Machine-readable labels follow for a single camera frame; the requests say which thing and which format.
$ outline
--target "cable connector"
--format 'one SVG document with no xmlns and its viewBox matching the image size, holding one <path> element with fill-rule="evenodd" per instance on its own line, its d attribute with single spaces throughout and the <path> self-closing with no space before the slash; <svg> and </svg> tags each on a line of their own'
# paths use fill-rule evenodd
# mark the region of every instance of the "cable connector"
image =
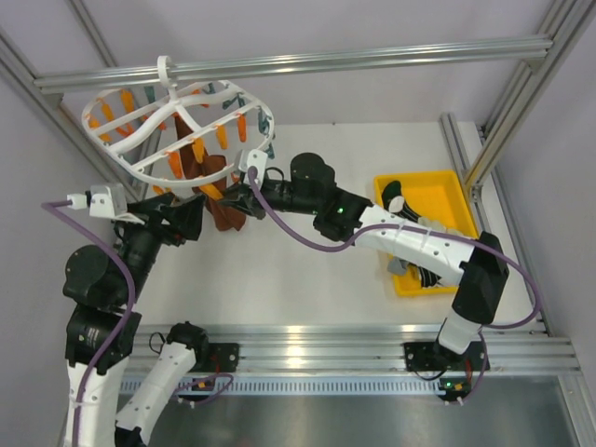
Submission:
<svg viewBox="0 0 596 447">
<path fill-rule="evenodd" d="M 84 210 L 88 207 L 87 195 L 85 194 L 69 194 L 66 199 L 71 201 L 68 206 L 71 210 Z"/>
</svg>

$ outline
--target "orange clip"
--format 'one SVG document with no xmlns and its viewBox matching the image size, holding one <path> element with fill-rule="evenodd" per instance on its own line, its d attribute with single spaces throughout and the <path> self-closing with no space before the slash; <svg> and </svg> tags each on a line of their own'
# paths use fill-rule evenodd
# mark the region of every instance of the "orange clip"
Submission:
<svg viewBox="0 0 596 447">
<path fill-rule="evenodd" d="M 158 196 L 161 196 L 163 194 L 166 194 L 166 192 L 160 188 L 159 186 L 157 186 L 156 184 L 153 185 L 153 191 L 154 193 L 156 193 Z"/>
<path fill-rule="evenodd" d="M 221 200 L 222 198 L 224 198 L 224 195 L 221 193 L 219 189 L 215 187 L 213 183 L 203 184 L 202 186 L 199 186 L 198 189 L 200 189 L 205 196 L 208 196 L 213 200 Z"/>
<path fill-rule="evenodd" d="M 180 154 L 177 152 L 168 153 L 168 164 L 174 177 L 180 180 L 183 177 L 183 165 L 180 161 Z"/>
<path fill-rule="evenodd" d="M 102 103 L 102 113 L 103 116 L 105 116 L 105 119 L 107 119 L 108 121 L 114 121 L 114 113 L 112 112 L 110 104 L 104 101 L 103 98 L 99 98 L 99 101 Z M 134 132 L 134 129 L 132 128 L 130 123 L 127 123 L 126 130 L 123 130 L 122 128 L 115 128 L 115 131 L 118 132 L 118 134 L 120 134 L 122 137 L 127 138 L 129 135 L 132 134 L 132 132 Z"/>
<path fill-rule="evenodd" d="M 126 130 L 123 130 L 121 128 L 115 128 L 115 131 L 118 132 L 118 134 L 120 134 L 120 136 L 127 138 L 129 135 L 132 135 L 132 133 L 134 132 L 134 129 L 132 128 L 130 123 L 127 123 Z"/>
<path fill-rule="evenodd" d="M 120 90 L 120 100 L 122 101 L 122 105 L 124 106 L 124 110 L 127 112 L 127 114 L 134 112 L 134 98 L 132 97 L 132 93 L 129 90 L 124 88 Z"/>
<path fill-rule="evenodd" d="M 88 123 L 89 127 L 92 129 L 96 129 L 100 126 L 100 122 L 93 115 L 88 115 Z M 107 133 L 100 135 L 100 139 L 102 139 L 103 142 L 110 142 L 112 140 L 112 138 L 110 138 L 110 136 Z"/>
<path fill-rule="evenodd" d="M 202 163 L 205 159 L 205 143 L 202 138 L 193 141 L 193 154 L 197 163 Z"/>
<path fill-rule="evenodd" d="M 227 134 L 225 133 L 225 126 L 218 125 L 215 134 L 217 135 L 217 141 L 220 143 L 222 149 L 227 149 Z"/>
<path fill-rule="evenodd" d="M 201 89 L 197 88 L 196 90 L 193 90 L 193 95 L 200 95 L 201 94 Z M 209 109 L 209 105 L 208 104 L 201 104 L 203 107 L 205 107 L 206 109 Z"/>
<path fill-rule="evenodd" d="M 241 142 L 246 142 L 246 116 L 238 117 L 238 137 Z"/>
</svg>

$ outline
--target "black bracket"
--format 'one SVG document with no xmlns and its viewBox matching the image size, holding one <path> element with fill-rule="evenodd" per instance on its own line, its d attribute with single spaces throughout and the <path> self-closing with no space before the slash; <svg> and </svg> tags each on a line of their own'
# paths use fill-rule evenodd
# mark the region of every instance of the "black bracket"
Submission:
<svg viewBox="0 0 596 447">
<path fill-rule="evenodd" d="M 472 342 L 467 351 L 461 355 L 447 358 L 438 354 L 436 342 L 410 342 L 403 344 L 406 360 L 406 370 L 412 373 L 461 371 L 465 372 L 470 367 L 472 371 L 479 371 L 484 361 L 484 352 L 481 342 Z M 487 363 L 486 371 L 491 369 Z"/>
<path fill-rule="evenodd" d="M 207 358 L 202 366 L 195 366 L 190 373 L 235 373 L 240 360 L 238 343 L 209 343 Z"/>
</svg>

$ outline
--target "metal plate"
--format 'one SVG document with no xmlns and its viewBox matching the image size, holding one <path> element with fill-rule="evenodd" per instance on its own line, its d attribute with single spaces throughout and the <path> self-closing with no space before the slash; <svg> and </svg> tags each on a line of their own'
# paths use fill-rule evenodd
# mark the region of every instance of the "metal plate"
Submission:
<svg viewBox="0 0 596 447">
<path fill-rule="evenodd" d="M 172 402 L 149 447 L 575 447 L 559 390 L 554 378 L 487 378 L 469 404 L 448 408 L 434 396 Z"/>
<path fill-rule="evenodd" d="M 413 373 L 426 371 L 439 372 L 445 368 L 444 359 L 438 359 L 433 354 L 433 347 L 436 342 L 410 342 L 403 345 L 406 360 L 406 370 Z M 481 342 L 472 342 L 467 351 L 463 354 L 461 360 L 451 362 L 447 365 L 448 371 L 465 371 L 466 360 L 470 361 L 472 371 L 479 371 L 482 367 L 484 352 Z M 486 371 L 491 369 L 490 362 L 487 364 Z"/>
</svg>

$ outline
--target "white object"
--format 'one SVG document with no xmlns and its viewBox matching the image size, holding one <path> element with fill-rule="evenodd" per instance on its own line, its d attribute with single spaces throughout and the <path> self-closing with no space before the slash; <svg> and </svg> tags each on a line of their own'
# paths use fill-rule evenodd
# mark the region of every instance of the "white object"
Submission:
<svg viewBox="0 0 596 447">
<path fill-rule="evenodd" d="M 155 177 L 151 174 L 147 174 L 145 170 L 151 165 L 154 165 L 157 161 L 164 160 L 169 156 L 169 154 L 178 151 L 189 143 L 193 143 L 198 138 L 215 132 L 218 127 L 224 126 L 226 123 L 236 120 L 241 115 L 245 115 L 250 111 L 261 112 L 264 119 L 266 119 L 268 122 L 267 132 L 265 135 L 262 135 L 262 140 L 254 149 L 264 151 L 269 146 L 273 140 L 275 122 L 271 110 L 266 104 L 264 104 L 264 102 L 259 101 L 257 98 L 250 95 L 249 92 L 245 91 L 239 86 L 223 80 L 212 83 L 219 86 L 218 89 L 221 89 L 221 91 L 212 94 L 207 94 L 201 90 L 201 88 L 208 84 L 207 82 L 196 82 L 190 86 L 176 89 L 176 82 L 169 77 L 169 64 L 170 59 L 168 56 L 160 56 L 157 60 L 159 79 L 169 93 L 168 96 L 162 98 L 161 100 L 152 102 L 148 105 L 145 105 L 144 107 L 140 107 L 131 113 L 124 114 L 95 128 L 90 125 L 90 122 L 92 117 L 97 119 L 96 117 L 99 116 L 95 110 L 96 107 L 98 107 L 102 101 L 108 97 L 113 95 L 116 96 L 120 92 L 120 89 L 109 89 L 100 92 L 99 95 L 89 102 L 83 110 L 81 121 L 83 124 L 83 129 L 88 134 L 90 139 L 95 142 L 95 144 L 97 144 L 97 146 L 99 146 L 103 152 L 111 157 L 118 165 L 130 173 L 130 175 L 145 183 L 156 184 L 163 187 L 182 188 L 201 186 L 224 178 L 234 170 L 235 167 L 233 164 L 227 165 L 218 172 L 192 180 L 163 179 Z M 188 107 L 198 106 L 201 104 L 220 105 L 225 101 L 233 100 L 236 96 L 241 98 L 246 104 L 236 110 L 226 112 L 226 115 L 213 120 L 205 126 L 200 126 L 195 119 L 191 117 L 187 110 Z M 130 164 L 124 158 L 124 154 L 139 146 L 143 141 L 149 138 L 154 130 L 157 129 L 165 119 L 174 113 L 179 114 L 180 118 L 188 125 L 189 128 L 193 130 L 193 133 L 181 140 L 178 140 L 177 142 L 159 149 L 154 154 L 140 159 L 134 164 Z M 128 137 L 117 142 L 104 142 L 102 140 L 102 135 L 143 117 L 146 118 L 145 121 Z"/>
<path fill-rule="evenodd" d="M 87 196 L 85 194 L 69 194 L 66 200 L 70 200 L 68 206 L 71 210 L 84 210 L 87 207 Z"/>
<path fill-rule="evenodd" d="M 237 157 L 237 169 L 240 172 L 248 172 L 249 168 L 256 168 L 257 169 L 257 176 L 254 179 L 256 183 L 259 185 L 259 189 L 263 185 L 265 169 L 267 167 L 267 160 L 269 157 L 263 151 L 241 151 L 238 153 Z M 245 184 L 251 184 L 249 181 L 249 176 L 244 177 Z"/>
<path fill-rule="evenodd" d="M 478 337 L 481 325 L 458 315 L 453 309 L 439 332 L 439 345 L 452 350 L 455 354 L 464 354 L 470 342 Z"/>
<path fill-rule="evenodd" d="M 362 227 L 375 224 L 397 224 L 424 229 L 418 223 L 402 219 L 378 205 L 367 208 L 360 216 Z M 424 267 L 437 274 L 441 284 L 457 285 L 464 274 L 462 261 L 469 260 L 474 247 L 454 240 L 445 240 L 429 234 L 418 234 L 403 230 L 372 230 L 364 233 L 354 243 L 356 247 L 370 247 Z"/>
<path fill-rule="evenodd" d="M 114 447 L 114 414 L 118 403 L 118 391 L 129 358 L 120 360 L 105 375 L 98 375 L 93 369 L 80 403 L 80 425 L 78 431 L 79 447 Z M 73 445 L 73 422 L 75 419 L 76 393 L 81 384 L 87 365 L 76 363 L 74 367 L 67 362 L 70 381 L 70 403 L 66 419 L 64 447 Z"/>
<path fill-rule="evenodd" d="M 113 221 L 143 224 L 143 221 L 128 212 L 124 186 L 121 183 L 91 186 L 91 204 L 89 215 Z"/>
<path fill-rule="evenodd" d="M 148 445 L 159 415 L 195 363 L 194 349 L 180 343 L 165 344 L 141 387 L 117 414 L 116 426 L 127 430 L 140 428 L 142 442 Z"/>
</svg>

